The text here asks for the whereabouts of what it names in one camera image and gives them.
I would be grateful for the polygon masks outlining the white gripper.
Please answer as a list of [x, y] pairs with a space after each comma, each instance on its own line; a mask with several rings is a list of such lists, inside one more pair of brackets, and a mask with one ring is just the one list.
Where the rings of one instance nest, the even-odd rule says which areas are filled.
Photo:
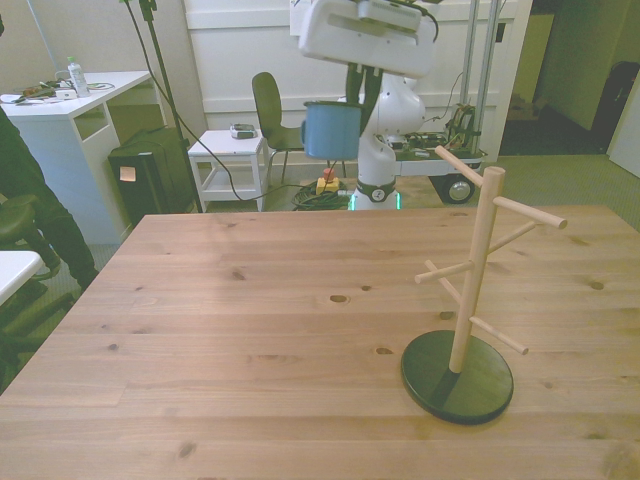
[[421, 7], [400, 1], [315, 1], [305, 14], [299, 40], [306, 57], [349, 63], [348, 103], [359, 103], [359, 64], [364, 65], [360, 134], [378, 101], [382, 70], [421, 78], [431, 68], [434, 48], [433, 17]]

